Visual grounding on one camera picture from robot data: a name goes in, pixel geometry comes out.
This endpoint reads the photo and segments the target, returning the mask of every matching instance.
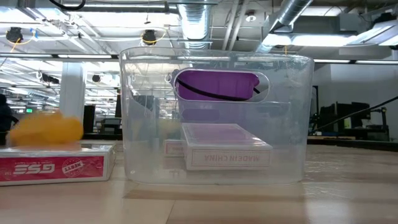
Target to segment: plastic bin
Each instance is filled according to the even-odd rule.
[[[295,55],[159,47],[127,49],[121,52],[120,58],[125,170],[130,179],[147,184],[291,184],[302,179],[310,115],[312,59]],[[236,73],[254,74],[259,83],[254,79],[245,85],[247,88],[255,86],[260,93],[253,92],[252,97],[244,101],[179,95],[178,76],[184,71],[211,71],[223,73],[223,76],[230,72],[232,80]],[[196,74],[209,83],[219,80],[218,85],[231,85],[224,77],[206,78],[201,72]],[[224,94],[224,90],[229,92],[230,88],[222,86],[218,90],[223,90],[221,93]],[[230,94],[242,96],[243,91]],[[203,124],[201,127],[212,130],[206,134],[201,128],[200,136],[209,142],[188,142],[187,137],[192,138],[192,135],[188,135],[183,127],[190,124]],[[217,124],[237,128],[221,129],[223,134],[217,135],[214,128]],[[170,149],[173,149],[172,155],[167,154]],[[196,153],[200,149],[203,151],[191,159],[212,159],[211,168],[191,169],[187,153],[179,151]],[[225,154],[225,149],[232,154]],[[217,150],[223,155],[214,154]],[[241,167],[241,164],[247,165],[242,162],[244,159],[249,162],[253,159],[247,154],[250,150],[265,155],[262,157],[265,162],[256,161],[260,169]],[[231,166],[233,164],[229,162],[214,161],[223,158],[241,163]],[[214,164],[226,166],[217,169]]]

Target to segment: table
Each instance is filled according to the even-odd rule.
[[[285,186],[109,181],[0,187],[0,222],[398,223],[398,153],[308,146],[305,177]]]

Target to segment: yellow object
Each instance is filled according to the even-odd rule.
[[[34,113],[20,120],[9,133],[13,146],[68,144],[81,139],[83,126],[76,118],[64,118],[61,112]]]

